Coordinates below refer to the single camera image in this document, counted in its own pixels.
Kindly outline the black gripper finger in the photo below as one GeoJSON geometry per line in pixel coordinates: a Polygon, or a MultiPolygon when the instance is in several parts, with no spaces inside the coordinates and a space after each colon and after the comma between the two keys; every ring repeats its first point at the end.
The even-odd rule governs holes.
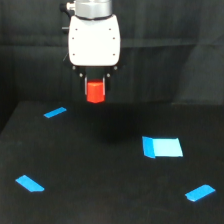
{"type": "Polygon", "coordinates": [[[103,84],[104,84],[104,95],[106,95],[106,93],[110,90],[110,77],[104,76],[103,84]]]}
{"type": "Polygon", "coordinates": [[[87,96],[87,93],[88,93],[88,78],[87,78],[87,76],[84,77],[84,92],[85,92],[85,95],[87,96]]]}

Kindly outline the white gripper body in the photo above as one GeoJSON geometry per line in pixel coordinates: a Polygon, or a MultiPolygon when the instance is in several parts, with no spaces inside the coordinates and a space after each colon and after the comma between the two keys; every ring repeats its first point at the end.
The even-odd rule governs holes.
{"type": "Polygon", "coordinates": [[[72,16],[68,30],[68,57],[80,78],[93,76],[92,69],[109,77],[117,66],[121,51],[118,19],[115,15],[100,20],[72,16]]]}

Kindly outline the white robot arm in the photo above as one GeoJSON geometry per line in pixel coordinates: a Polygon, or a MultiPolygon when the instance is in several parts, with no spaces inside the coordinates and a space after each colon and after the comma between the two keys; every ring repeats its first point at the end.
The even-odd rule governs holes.
{"type": "Polygon", "coordinates": [[[61,3],[68,15],[68,57],[73,69],[84,81],[88,102],[103,102],[106,79],[112,75],[120,58],[121,36],[112,0],[73,0],[61,3]]]}

